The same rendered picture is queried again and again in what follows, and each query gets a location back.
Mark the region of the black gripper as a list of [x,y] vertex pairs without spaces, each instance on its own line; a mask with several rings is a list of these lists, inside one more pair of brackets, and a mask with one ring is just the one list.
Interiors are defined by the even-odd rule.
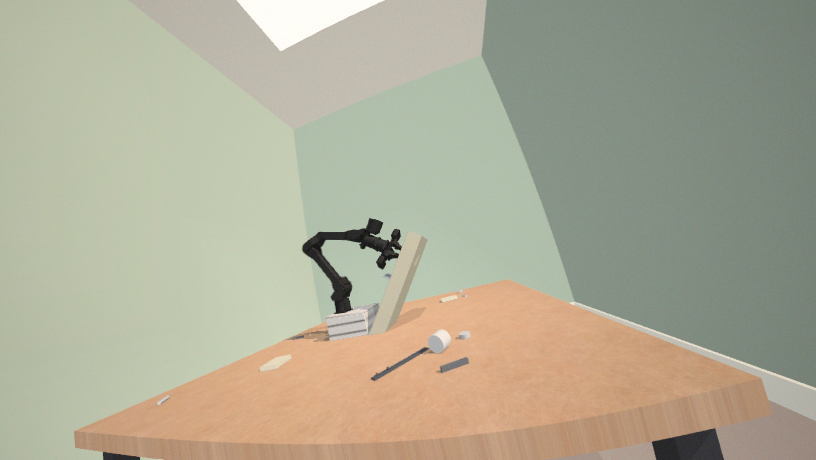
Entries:
[[390,242],[389,240],[381,239],[381,237],[375,238],[372,244],[372,249],[376,250],[377,252],[379,251],[384,253],[383,256],[380,255],[376,261],[378,268],[382,270],[384,269],[386,265],[385,259],[388,259],[388,261],[390,261],[391,259],[398,258],[399,254],[390,250],[392,247],[394,247],[395,249],[401,251],[402,246],[398,243],[400,237],[401,237],[400,230],[394,229],[391,234],[392,239]]

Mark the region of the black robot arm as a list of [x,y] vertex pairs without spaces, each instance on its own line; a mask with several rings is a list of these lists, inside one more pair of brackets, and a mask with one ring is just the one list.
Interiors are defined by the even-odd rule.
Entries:
[[331,281],[334,290],[331,298],[333,301],[335,300],[336,307],[336,313],[334,314],[345,313],[353,309],[349,301],[353,286],[347,276],[340,276],[332,265],[327,262],[320,248],[326,240],[347,240],[360,243],[360,249],[372,248],[372,244],[377,237],[370,235],[370,233],[377,235],[380,233],[382,225],[383,222],[369,218],[366,229],[353,229],[346,232],[319,232],[303,244],[303,252],[316,261]]

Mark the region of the beige service panel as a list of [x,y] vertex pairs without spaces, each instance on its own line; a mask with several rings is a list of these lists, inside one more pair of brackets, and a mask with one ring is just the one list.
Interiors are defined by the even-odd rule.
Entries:
[[386,333],[399,318],[427,241],[407,232],[369,335]]

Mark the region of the white cylinder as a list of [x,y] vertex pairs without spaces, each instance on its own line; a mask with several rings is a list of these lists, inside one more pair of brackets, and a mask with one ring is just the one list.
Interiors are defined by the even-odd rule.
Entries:
[[434,353],[441,353],[451,343],[451,337],[447,331],[438,330],[430,335],[427,340],[428,347]]

